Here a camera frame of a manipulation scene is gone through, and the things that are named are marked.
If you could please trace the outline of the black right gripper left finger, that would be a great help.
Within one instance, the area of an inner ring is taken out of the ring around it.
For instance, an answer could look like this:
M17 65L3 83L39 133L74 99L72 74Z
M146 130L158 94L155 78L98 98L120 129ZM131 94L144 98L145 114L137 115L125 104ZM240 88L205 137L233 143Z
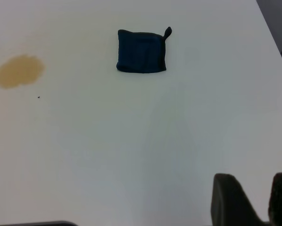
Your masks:
M268 226L256 214L239 181L230 174L214 176L211 220L213 226Z

